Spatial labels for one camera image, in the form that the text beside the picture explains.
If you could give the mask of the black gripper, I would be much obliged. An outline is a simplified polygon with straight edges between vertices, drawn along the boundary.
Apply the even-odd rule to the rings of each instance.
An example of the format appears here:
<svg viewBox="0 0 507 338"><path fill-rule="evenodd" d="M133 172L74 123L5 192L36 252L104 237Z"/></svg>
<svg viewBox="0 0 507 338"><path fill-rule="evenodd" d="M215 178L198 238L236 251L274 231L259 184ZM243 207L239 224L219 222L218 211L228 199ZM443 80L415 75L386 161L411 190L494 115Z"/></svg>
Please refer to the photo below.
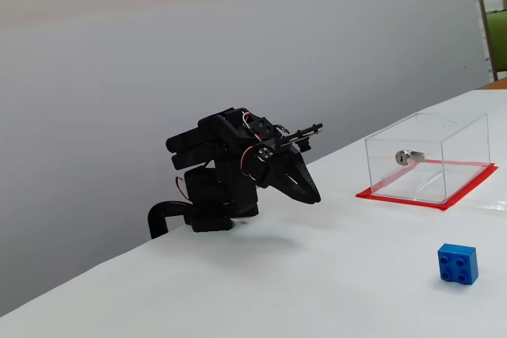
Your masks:
<svg viewBox="0 0 507 338"><path fill-rule="evenodd" d="M302 154L284 140L286 127L265 117L241 114L237 132L238 152L249 155L249 178L258 187L273 187L301 203L319 202L320 193Z"/></svg>

